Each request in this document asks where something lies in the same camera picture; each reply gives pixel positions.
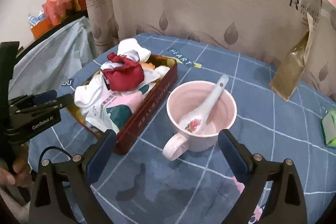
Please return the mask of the person's hand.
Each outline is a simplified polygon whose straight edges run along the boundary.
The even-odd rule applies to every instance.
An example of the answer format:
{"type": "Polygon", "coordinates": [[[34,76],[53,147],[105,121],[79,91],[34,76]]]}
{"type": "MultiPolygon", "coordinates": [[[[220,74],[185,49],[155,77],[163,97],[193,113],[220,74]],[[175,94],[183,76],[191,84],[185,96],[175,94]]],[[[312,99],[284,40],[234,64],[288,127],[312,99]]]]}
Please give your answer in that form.
{"type": "Polygon", "coordinates": [[[1,168],[1,186],[15,185],[28,187],[31,182],[30,165],[28,164],[28,152],[23,150],[13,163],[14,173],[1,168]]]}

